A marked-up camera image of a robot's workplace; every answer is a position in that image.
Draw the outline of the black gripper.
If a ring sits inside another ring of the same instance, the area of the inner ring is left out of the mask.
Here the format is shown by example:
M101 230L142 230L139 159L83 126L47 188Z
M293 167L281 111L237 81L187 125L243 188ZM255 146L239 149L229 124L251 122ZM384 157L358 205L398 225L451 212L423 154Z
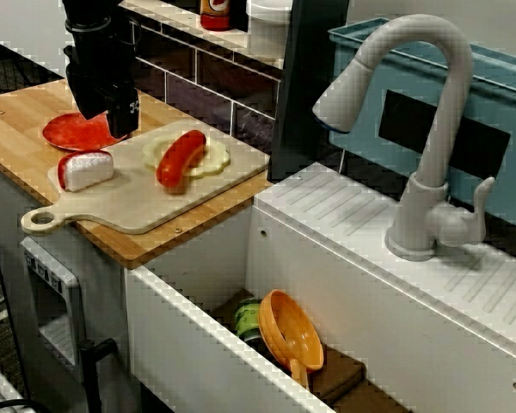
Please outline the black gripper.
M131 24L67 24L74 40L64 49L67 79L85 120L107 111L111 136L121 139L138 129L138 92L129 71L135 59Z

